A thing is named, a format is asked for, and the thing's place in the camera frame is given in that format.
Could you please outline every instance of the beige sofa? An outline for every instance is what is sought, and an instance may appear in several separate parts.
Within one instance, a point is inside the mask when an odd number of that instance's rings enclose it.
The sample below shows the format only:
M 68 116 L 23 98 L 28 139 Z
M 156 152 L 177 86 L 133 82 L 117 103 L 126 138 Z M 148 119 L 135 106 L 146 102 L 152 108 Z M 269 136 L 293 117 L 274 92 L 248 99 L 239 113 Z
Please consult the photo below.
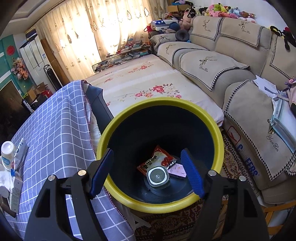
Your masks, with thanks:
M 296 198 L 295 153 L 268 123 L 271 98 L 252 83 L 256 75 L 279 90 L 296 76 L 296 48 L 269 29 L 231 18 L 196 16 L 190 41 L 175 34 L 153 36 L 161 59 L 196 83 L 225 114 L 224 129 L 240 152 L 267 203 Z

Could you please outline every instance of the plaid tablecloth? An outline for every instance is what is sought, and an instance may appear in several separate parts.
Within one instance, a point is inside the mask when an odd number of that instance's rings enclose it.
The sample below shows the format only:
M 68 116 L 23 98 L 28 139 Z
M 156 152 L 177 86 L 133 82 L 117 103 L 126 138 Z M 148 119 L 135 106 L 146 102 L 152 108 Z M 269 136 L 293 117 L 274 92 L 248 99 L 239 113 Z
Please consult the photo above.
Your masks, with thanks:
M 8 222 L 22 238 L 47 177 L 51 174 L 58 178 L 72 176 L 96 160 L 89 132 L 90 111 L 83 81 L 71 82 L 42 104 L 13 137 L 15 145 L 23 137 L 29 146 L 20 167 L 23 187 L 19 214 L 16 218 L 6 214 Z M 108 240 L 135 240 L 130 225 L 104 189 L 92 200 L 92 205 Z M 82 239 L 70 195 L 67 208 L 73 234 Z

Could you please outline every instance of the yellow trash can rim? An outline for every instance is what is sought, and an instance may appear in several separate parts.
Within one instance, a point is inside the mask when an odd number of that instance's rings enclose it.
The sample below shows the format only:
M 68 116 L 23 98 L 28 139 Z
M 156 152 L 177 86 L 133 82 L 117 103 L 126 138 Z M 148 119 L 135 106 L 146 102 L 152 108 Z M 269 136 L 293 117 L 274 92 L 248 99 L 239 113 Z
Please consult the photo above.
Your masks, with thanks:
M 97 149 L 97 160 L 101 159 L 101 157 L 103 156 L 105 150 L 107 149 L 112 133 L 123 120 L 125 120 L 127 117 L 141 109 L 158 105 L 170 105 L 183 108 L 185 110 L 192 112 L 204 122 L 204 124 L 207 126 L 212 135 L 215 148 L 214 160 L 211 169 L 220 173 L 224 160 L 224 144 L 221 132 L 216 122 L 201 107 L 189 101 L 174 99 L 171 97 L 152 98 L 141 101 L 139 103 L 131 105 L 130 107 L 126 108 L 121 113 L 119 113 L 117 116 L 115 116 L 114 119 L 112 119 L 111 122 L 108 124 L 108 126 L 104 130 L 104 133 L 101 136 Z M 198 195 L 191 193 L 180 200 L 165 204 L 150 204 L 141 202 L 129 197 L 124 192 L 122 192 L 115 185 L 110 175 L 107 176 L 104 186 L 108 190 L 108 192 L 120 203 L 126 205 L 129 208 L 144 213 L 170 213 L 186 208 L 200 199 Z

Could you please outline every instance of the carpet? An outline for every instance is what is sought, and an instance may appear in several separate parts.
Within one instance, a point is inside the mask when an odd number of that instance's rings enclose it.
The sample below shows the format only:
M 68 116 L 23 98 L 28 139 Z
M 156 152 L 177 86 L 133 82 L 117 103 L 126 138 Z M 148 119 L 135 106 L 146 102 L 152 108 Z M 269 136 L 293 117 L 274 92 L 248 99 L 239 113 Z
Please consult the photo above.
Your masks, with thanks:
M 237 178 L 243 175 L 247 178 L 255 193 L 257 193 L 258 189 L 254 184 L 252 176 L 224 131 L 222 131 L 222 137 L 225 154 L 220 175 L 228 178 Z M 136 212 L 137 216 L 152 225 L 151 228 L 143 226 L 136 229 L 135 236 L 137 241 L 152 241 L 157 230 L 158 232 L 161 230 L 163 241 L 185 241 L 198 217 L 202 202 L 199 200 L 191 206 L 173 213 L 141 214 Z

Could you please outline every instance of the ceiling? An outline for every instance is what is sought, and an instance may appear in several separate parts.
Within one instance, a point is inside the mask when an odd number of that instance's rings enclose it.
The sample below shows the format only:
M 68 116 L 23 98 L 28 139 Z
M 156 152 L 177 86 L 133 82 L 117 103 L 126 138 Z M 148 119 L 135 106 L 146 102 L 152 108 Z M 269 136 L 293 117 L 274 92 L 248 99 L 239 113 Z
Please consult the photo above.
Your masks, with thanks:
M 59 2 L 61 0 L 28 0 L 12 17 L 0 39 L 11 34 L 26 32 L 43 14 Z

